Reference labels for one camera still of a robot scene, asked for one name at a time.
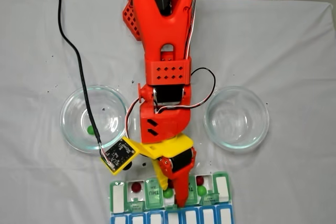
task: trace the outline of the green candy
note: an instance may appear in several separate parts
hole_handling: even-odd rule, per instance
[[[166,191],[163,191],[163,197],[166,199],[169,199],[171,197],[173,197],[173,189],[172,188],[167,188]]]
[[[198,186],[197,187],[197,193],[200,196],[206,195],[206,188],[204,186]]]
[[[94,134],[95,134],[95,132],[93,131],[93,127],[92,127],[92,125],[90,125],[90,126],[88,127],[87,131],[88,131],[88,133],[89,133],[90,135],[94,135]]]

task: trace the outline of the white tablecloth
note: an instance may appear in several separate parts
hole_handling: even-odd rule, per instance
[[[141,43],[122,21],[126,1],[64,0],[62,23],[81,52],[87,84],[118,89],[130,103],[137,96],[136,84],[144,84],[144,57]],[[108,223],[110,182],[154,174],[139,157],[128,172],[113,177],[97,156],[64,140],[60,109],[81,84],[76,55],[58,30],[57,5],[58,0],[0,0],[3,224]],[[270,128],[257,151],[233,155],[207,138],[205,107],[193,110],[185,130],[198,151],[193,172],[229,172],[237,223],[334,223],[336,38],[331,6],[197,0],[196,9],[193,69],[211,68],[216,89],[240,85],[256,92],[267,104]],[[211,88],[210,75],[203,74],[192,80],[193,102]]]

